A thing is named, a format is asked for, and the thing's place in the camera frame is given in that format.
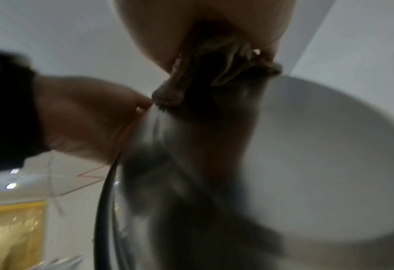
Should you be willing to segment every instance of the white ceiling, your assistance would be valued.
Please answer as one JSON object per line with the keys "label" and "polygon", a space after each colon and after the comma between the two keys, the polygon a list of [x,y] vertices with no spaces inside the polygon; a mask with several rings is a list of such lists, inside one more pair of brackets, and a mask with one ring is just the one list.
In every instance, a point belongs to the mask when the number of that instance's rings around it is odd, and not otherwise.
{"label": "white ceiling", "polygon": [[[295,66],[334,1],[298,1],[277,57],[286,73]],[[0,0],[0,49],[30,56],[34,66],[46,74],[99,77],[146,94],[166,78],[139,54],[106,0]],[[108,170],[63,154],[52,155],[56,195],[101,181]],[[49,158],[50,154],[31,158],[15,175],[0,173],[0,201],[50,195]],[[6,190],[10,182],[17,187]]]}

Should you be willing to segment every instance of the ceiling light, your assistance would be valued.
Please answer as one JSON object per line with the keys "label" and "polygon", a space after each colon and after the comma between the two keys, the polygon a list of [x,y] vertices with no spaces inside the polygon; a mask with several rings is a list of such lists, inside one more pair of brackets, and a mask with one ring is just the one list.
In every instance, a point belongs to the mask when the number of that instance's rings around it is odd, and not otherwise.
{"label": "ceiling light", "polygon": [[17,186],[16,183],[10,183],[10,184],[8,184],[5,188],[6,188],[6,189],[14,189],[16,186]]}

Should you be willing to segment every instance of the silver container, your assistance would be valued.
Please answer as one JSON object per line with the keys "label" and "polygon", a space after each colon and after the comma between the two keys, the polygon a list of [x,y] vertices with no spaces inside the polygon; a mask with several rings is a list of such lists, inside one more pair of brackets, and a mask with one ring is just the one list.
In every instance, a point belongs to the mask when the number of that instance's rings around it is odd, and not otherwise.
{"label": "silver container", "polygon": [[[151,108],[114,164],[98,253],[112,218],[120,269],[394,269],[385,117],[287,76],[194,93],[175,111]],[[101,256],[96,269],[108,269]]]}

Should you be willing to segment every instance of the brown food item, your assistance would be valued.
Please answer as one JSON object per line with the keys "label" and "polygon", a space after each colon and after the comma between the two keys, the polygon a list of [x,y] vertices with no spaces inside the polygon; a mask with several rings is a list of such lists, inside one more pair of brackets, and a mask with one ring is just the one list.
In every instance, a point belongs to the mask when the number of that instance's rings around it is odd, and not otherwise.
{"label": "brown food item", "polygon": [[182,104],[193,83],[223,85],[250,68],[263,69],[268,76],[282,72],[280,64],[257,54],[233,27],[216,21],[200,22],[187,37],[170,78],[152,99],[161,109],[175,107]]}

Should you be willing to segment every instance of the blurry hand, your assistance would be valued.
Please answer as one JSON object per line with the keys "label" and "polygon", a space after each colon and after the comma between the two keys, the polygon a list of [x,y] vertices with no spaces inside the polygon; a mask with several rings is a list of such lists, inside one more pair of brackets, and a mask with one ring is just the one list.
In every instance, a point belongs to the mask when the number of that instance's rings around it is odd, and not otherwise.
{"label": "blurry hand", "polygon": [[170,72],[183,41],[198,20],[223,20],[273,60],[296,0],[110,0],[150,60]]}
{"label": "blurry hand", "polygon": [[152,105],[126,86],[87,77],[37,76],[34,96],[49,148],[104,163]]}

